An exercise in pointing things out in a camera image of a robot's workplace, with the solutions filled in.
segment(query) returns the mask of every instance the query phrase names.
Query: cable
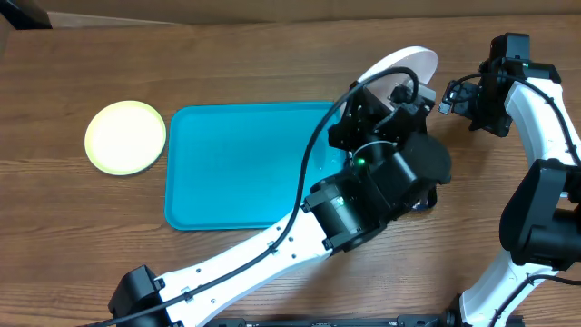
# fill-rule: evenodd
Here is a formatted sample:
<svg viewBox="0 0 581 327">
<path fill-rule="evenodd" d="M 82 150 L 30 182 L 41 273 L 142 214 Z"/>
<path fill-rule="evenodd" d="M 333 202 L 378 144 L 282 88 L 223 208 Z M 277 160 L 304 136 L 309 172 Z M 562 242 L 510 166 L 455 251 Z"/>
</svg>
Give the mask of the cable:
<svg viewBox="0 0 581 327">
<path fill-rule="evenodd" d="M 391 75 L 391 74 L 407 74 L 411 78 L 411 80 L 413 81 L 413 84 L 414 84 L 413 91 L 412 91 L 411 97 L 408 100 L 406 100 L 405 102 L 410 104 L 416 100 L 416 98 L 418 97 L 418 89 L 419 89 L 419 80 L 418 80 L 418 76 L 416 75 L 416 73 L 414 73 L 411 69 L 409 69 L 407 67 L 390 67 L 390 68 L 385 69 L 377 74 L 374 74 L 373 76 L 367 78 L 366 80 L 362 81 L 361 83 L 355 85 L 331 106 L 329 111 L 323 116 L 323 118 L 317 124 L 317 127 L 315 127 L 315 130 L 313 131 L 312 135 L 310 136 L 309 142 L 307 143 L 307 148 L 305 149 L 305 154 L 303 155 L 302 162 L 300 163 L 299 187 L 297 188 L 297 196 L 295 198 L 295 202 L 294 202 L 294 205 L 292 207 L 292 213 L 290 214 L 289 222 L 287 223 L 287 226 L 282 231 L 281 236 L 279 236 L 279 238 L 273 244 L 271 244 L 268 249 L 266 249 L 263 253 L 259 254 L 257 257 L 255 257 L 254 259 L 245 263 L 244 265 L 236 268 L 235 270 L 228 272 L 225 275 L 223 275 L 223 276 L 221 276 L 221 277 L 219 277 L 211 282 L 205 283 L 204 285 L 200 285 L 199 287 L 197 287 L 191 291 L 185 292 L 182 295 L 176 296 L 169 301 L 166 301 L 166 302 L 163 302 L 163 303 L 158 304 L 156 306 L 153 306 L 150 309 L 136 312 L 136 313 L 124 316 L 124 317 L 110 319 L 110 320 L 97 322 L 97 323 L 93 323 L 93 324 L 89 324 L 89 325 L 85 325 L 85 326 L 91 326 L 91 327 L 113 326 L 115 324 L 128 322 L 132 319 L 142 317 L 146 314 L 158 312 L 158 311 L 163 310 L 169 306 L 172 306 L 178 302 L 181 302 L 184 300 L 189 300 L 195 294 L 200 293 L 200 292 L 204 292 L 204 291 L 212 288 L 213 286 L 215 286 L 221 282 L 225 282 L 225 281 L 231 279 L 232 277 L 236 276 L 237 274 L 242 273 L 245 270 L 251 268 L 254 264 L 260 262 L 262 259 L 266 258 L 269 254 L 274 253 L 276 251 L 276 248 L 284 241 L 286 236 L 291 231 L 292 225 L 294 224 L 294 221 L 297 218 L 297 213 L 299 213 L 300 203 L 302 202 L 302 189 L 303 189 L 304 184 L 305 184 L 305 174 L 307 173 L 307 166 L 309 163 L 310 152 L 312 151 L 312 148 L 314 147 L 315 142 L 317 141 L 317 138 L 319 137 L 320 132 L 323 130 L 323 128 L 325 127 L 325 125 L 327 124 L 329 119 L 340 108 L 340 106 L 344 102 L 349 100 L 355 93 L 357 93 L 358 90 L 360 90 L 361 88 L 367 86 L 368 84 L 370 84 L 370 83 L 372 83 L 372 82 L 374 82 L 382 77 L 385 77 L 385 76 Z"/>
<path fill-rule="evenodd" d="M 567 285 L 581 286 L 581 281 L 572 281 L 552 275 L 538 274 L 534 276 L 528 276 L 528 278 L 525 281 L 523 281 L 520 285 L 518 285 L 517 289 L 514 292 L 512 292 L 512 294 L 510 294 L 508 299 L 504 301 L 504 303 L 502 303 L 500 308 L 498 308 L 498 310 L 494 314 L 494 317 L 492 317 L 491 324 L 488 327 L 495 327 L 494 325 L 497 323 L 498 318 L 500 318 L 500 314 L 507 309 L 510 303 L 513 302 L 521 292 L 523 292 L 527 285 L 534 285 L 533 282 L 537 279 L 546 279 L 549 281 L 560 282 Z"/>
<path fill-rule="evenodd" d="M 559 121 L 559 125 L 561 125 L 561 130 L 563 130 L 563 136 L 565 137 L 567 149 L 568 149 L 569 153 L 571 154 L 571 157 L 573 158 L 573 161 L 575 162 L 575 164 L 578 167 L 581 167 L 581 159 L 579 159 L 579 155 L 577 154 L 577 151 L 576 151 L 576 146 L 573 144 L 573 140 L 571 139 L 571 134 L 569 133 L 569 129 L 566 126 L 565 117 L 563 117 L 563 113 L 561 113 L 559 108 L 556 106 L 555 100 L 552 97 L 548 96 L 545 92 L 543 92 L 541 89 L 534 86 L 530 82 L 528 82 L 522 78 L 518 78 L 515 76 L 511 76 L 511 75 L 502 75 L 502 74 L 494 74 L 494 73 L 470 74 L 468 76 L 464 76 L 464 77 L 458 79 L 457 81 L 455 81 L 454 83 L 449 85 L 449 87 L 445 93 L 447 100 L 450 101 L 452 104 L 456 104 L 459 102 L 465 102 L 467 100 L 472 99 L 473 97 L 461 98 L 461 99 L 451 99 L 449 97 L 449 94 L 454 90 L 454 88 L 457 85 L 460 85 L 469 79 L 483 77 L 483 76 L 490 76 L 490 77 L 496 77 L 496 78 L 506 78 L 506 79 L 511 80 L 511 81 L 519 82 L 522 85 L 528 87 L 529 89 L 535 91 L 535 93 L 537 93 L 538 95 L 540 95 L 551 106 L 551 108 L 555 112 L 556 119 Z"/>
</svg>

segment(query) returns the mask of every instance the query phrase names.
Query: rectangular blue tray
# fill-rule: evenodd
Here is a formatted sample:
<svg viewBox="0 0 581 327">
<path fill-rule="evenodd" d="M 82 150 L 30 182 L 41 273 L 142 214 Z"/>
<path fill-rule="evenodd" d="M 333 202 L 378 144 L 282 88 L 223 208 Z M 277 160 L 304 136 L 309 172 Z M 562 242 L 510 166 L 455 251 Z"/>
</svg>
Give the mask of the rectangular blue tray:
<svg viewBox="0 0 581 327">
<path fill-rule="evenodd" d="M 266 228 L 294 204 L 300 161 L 330 102 L 189 106 L 172 119 L 165 218 L 181 231 Z M 337 114 L 329 125 L 339 120 Z M 312 151 L 303 199 L 345 154 Z"/>
</svg>

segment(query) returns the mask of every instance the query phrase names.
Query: black cable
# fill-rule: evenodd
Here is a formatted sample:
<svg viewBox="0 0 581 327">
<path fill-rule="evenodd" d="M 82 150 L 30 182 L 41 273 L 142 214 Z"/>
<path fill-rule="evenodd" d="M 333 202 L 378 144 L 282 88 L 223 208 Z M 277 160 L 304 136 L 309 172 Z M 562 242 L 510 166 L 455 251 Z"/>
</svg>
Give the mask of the black cable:
<svg viewBox="0 0 581 327">
<path fill-rule="evenodd" d="M 456 103 L 465 102 L 465 101 L 472 99 L 473 97 L 461 98 L 461 99 L 451 99 L 449 97 L 449 94 L 454 90 L 454 88 L 457 85 L 460 85 L 469 79 L 483 77 L 483 76 L 490 76 L 490 77 L 496 77 L 496 78 L 506 78 L 506 79 L 511 80 L 511 81 L 519 82 L 522 85 L 528 87 L 529 89 L 535 91 L 535 93 L 537 93 L 538 95 L 540 95 L 551 106 L 551 108 L 555 112 L 556 119 L 559 121 L 559 125 L 561 125 L 561 130 L 563 131 L 563 136 L 565 137 L 567 149 L 571 153 L 571 157 L 573 158 L 573 161 L 575 162 L 575 164 L 577 166 L 581 167 L 581 159 L 579 159 L 579 155 L 577 154 L 576 146 L 573 144 L 573 140 L 571 139 L 571 134 L 569 133 L 569 129 L 566 126 L 565 117 L 563 117 L 563 114 L 561 113 L 559 108 L 556 106 L 555 100 L 552 97 L 548 96 L 541 89 L 539 89 L 538 87 L 531 84 L 530 82 L 528 82 L 522 78 L 518 78 L 515 76 L 511 76 L 511 75 L 494 74 L 494 73 L 470 74 L 468 76 L 464 76 L 464 77 L 458 79 L 457 81 L 455 81 L 454 83 L 449 85 L 449 87 L 445 93 L 447 100 L 450 101 L 452 104 L 456 104 Z"/>
<path fill-rule="evenodd" d="M 506 301 L 504 301 L 504 303 L 502 303 L 500 308 L 498 308 L 498 310 L 494 314 L 494 317 L 492 317 L 491 324 L 488 327 L 495 327 L 494 325 L 497 323 L 498 318 L 500 318 L 500 314 L 502 314 L 502 312 L 510 305 L 510 303 L 513 302 L 521 292 L 523 292 L 523 290 L 525 289 L 525 287 L 527 287 L 527 285 L 534 285 L 533 282 L 537 279 L 546 279 L 549 281 L 560 282 L 560 283 L 567 284 L 567 285 L 581 286 L 581 281 L 572 281 L 572 280 L 568 280 L 565 278 L 556 277 L 556 276 L 552 276 L 552 275 L 538 274 L 538 275 L 528 276 L 528 278 L 525 281 L 523 281 L 520 285 L 518 285 L 517 289 L 514 292 L 512 292 L 512 294 L 510 294 L 508 299 Z"/>
<path fill-rule="evenodd" d="M 409 69 L 407 67 L 391 67 L 391 68 L 385 69 L 377 74 L 374 74 L 373 76 L 367 78 L 366 80 L 362 81 L 361 83 L 355 85 L 347 93 L 345 93 L 339 100 L 337 100 L 337 102 L 335 102 L 331 106 L 329 111 L 323 116 L 323 118 L 317 124 L 317 127 L 315 127 L 315 130 L 313 131 L 312 135 L 310 136 L 309 143 L 307 144 L 307 148 L 305 149 L 305 154 L 302 157 L 302 162 L 300 163 L 299 187 L 297 188 L 297 196 L 295 198 L 295 202 L 294 202 L 294 205 L 292 207 L 292 214 L 290 215 L 289 222 L 287 223 L 287 226 L 282 231 L 281 236 L 279 236 L 279 238 L 273 244 L 271 244 L 268 249 L 266 249 L 263 253 L 259 254 L 256 258 L 250 260 L 249 262 L 236 268 L 235 270 L 228 272 L 225 275 L 223 275 L 223 276 L 221 276 L 221 277 L 219 277 L 211 282 L 205 283 L 204 285 L 200 285 L 199 287 L 197 287 L 191 291 L 188 291 L 182 295 L 176 296 L 167 302 L 158 304 L 156 306 L 153 306 L 150 309 L 136 312 L 136 313 L 124 316 L 124 317 L 110 319 L 110 320 L 106 320 L 106 321 L 102 321 L 102 322 L 97 322 L 97 323 L 89 324 L 86 326 L 107 327 L 107 326 L 112 326 L 115 324 L 120 324 L 123 322 L 128 322 L 132 319 L 142 317 L 146 314 L 158 312 L 158 311 L 163 310 L 169 306 L 172 306 L 178 302 L 181 302 L 181 301 L 184 301 L 187 299 L 191 299 L 195 294 L 206 291 L 206 290 L 212 288 L 213 286 L 215 286 L 221 282 L 225 282 L 225 281 L 231 279 L 232 277 L 236 276 L 237 274 L 242 273 L 245 270 L 249 269 L 254 264 L 260 262 L 262 259 L 266 258 L 269 254 L 274 253 L 276 251 L 276 248 L 284 241 L 286 236 L 291 231 L 292 225 L 294 224 L 294 221 L 297 218 L 297 213 L 299 213 L 300 203 L 302 202 L 302 189 L 303 189 L 304 184 L 305 184 L 305 174 L 307 173 L 307 166 L 309 163 L 310 152 L 312 151 L 312 148 L 314 147 L 315 142 L 317 141 L 317 138 L 319 137 L 320 132 L 323 130 L 323 128 L 325 127 L 325 125 L 327 124 L 329 119 L 340 108 L 340 106 L 344 102 L 349 100 L 355 93 L 357 93 L 358 90 L 360 90 L 361 88 L 367 86 L 368 84 L 370 84 L 370 83 L 372 83 L 372 82 L 374 82 L 382 77 L 385 77 L 385 76 L 391 75 L 391 74 L 407 74 L 411 78 L 411 80 L 413 81 L 413 84 L 414 84 L 413 92 L 411 94 L 411 97 L 405 102 L 412 103 L 416 100 L 416 97 L 418 97 L 418 89 L 419 89 L 419 80 L 418 80 L 418 76 L 416 75 L 416 73 L 414 73 L 411 69 Z"/>
</svg>

